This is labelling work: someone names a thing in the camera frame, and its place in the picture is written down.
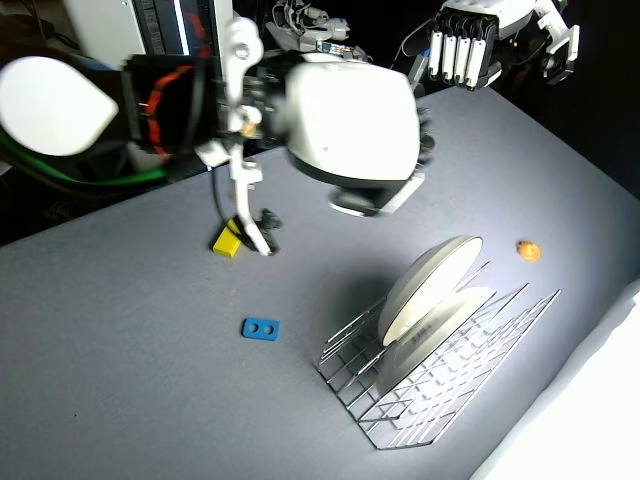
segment green cable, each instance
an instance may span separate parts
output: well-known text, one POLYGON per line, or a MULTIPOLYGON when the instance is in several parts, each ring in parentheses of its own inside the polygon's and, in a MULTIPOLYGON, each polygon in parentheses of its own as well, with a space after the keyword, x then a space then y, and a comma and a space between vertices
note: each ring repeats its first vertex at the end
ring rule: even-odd
POLYGON ((108 180, 100 180, 97 182, 85 182, 82 180, 77 180, 68 176, 65 173, 62 173, 60 170, 52 167, 46 162, 43 162, 39 158, 32 157, 27 152, 23 151, 19 147, 13 144, 9 140, 7 134, 3 131, 0 131, 0 143, 2 143, 5 147, 7 147, 13 154, 20 157, 21 159, 29 162, 42 173, 45 173, 51 177, 57 178, 59 180, 65 180, 67 182, 78 183, 82 185, 101 185, 105 187, 120 187, 120 186, 128 186, 128 185, 139 185, 141 183, 147 183, 155 180, 162 180, 166 178, 167 173, 164 168, 158 167, 153 168, 151 170, 147 170, 145 172, 135 173, 133 175, 127 175, 124 177, 110 178, 108 180))

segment screw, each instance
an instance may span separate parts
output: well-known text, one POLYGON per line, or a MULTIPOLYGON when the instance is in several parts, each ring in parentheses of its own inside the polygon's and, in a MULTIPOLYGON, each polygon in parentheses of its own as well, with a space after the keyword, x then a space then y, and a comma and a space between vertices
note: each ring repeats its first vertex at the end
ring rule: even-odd
POLYGON ((249 58, 249 46, 245 43, 236 45, 235 54, 236 57, 242 60, 246 60, 247 58, 249 58))

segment yellow object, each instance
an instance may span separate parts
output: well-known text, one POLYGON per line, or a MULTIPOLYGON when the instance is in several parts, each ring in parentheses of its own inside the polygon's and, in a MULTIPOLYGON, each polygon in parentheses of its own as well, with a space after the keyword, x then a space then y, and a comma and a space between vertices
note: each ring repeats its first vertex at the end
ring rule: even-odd
POLYGON ((527 262, 537 262, 542 256, 542 250, 533 242, 519 242, 518 254, 527 262))
POLYGON ((238 230, 233 219, 229 220, 216 243, 213 244, 213 253, 223 257, 235 257, 240 245, 242 245, 240 239, 235 235, 239 233, 240 230, 238 230))

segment light strip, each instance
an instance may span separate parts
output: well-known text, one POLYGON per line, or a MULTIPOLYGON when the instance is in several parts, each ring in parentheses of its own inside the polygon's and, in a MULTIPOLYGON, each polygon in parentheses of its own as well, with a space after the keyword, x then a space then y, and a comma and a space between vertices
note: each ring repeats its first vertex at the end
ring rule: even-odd
POLYGON ((173 9, 176 11, 178 21, 178 33, 180 33, 180 43, 182 44, 182 54, 189 55, 189 44, 187 43, 187 31, 184 28, 184 18, 182 17, 182 5, 180 0, 173 0, 173 9))

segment orange object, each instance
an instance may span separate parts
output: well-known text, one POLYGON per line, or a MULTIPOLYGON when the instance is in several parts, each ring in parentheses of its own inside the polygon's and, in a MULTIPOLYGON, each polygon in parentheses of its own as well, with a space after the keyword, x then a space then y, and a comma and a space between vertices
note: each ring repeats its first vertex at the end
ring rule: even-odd
POLYGON ((542 250, 540 250, 540 247, 533 242, 519 242, 517 250, 523 260, 526 260, 527 262, 537 262, 542 256, 542 250))

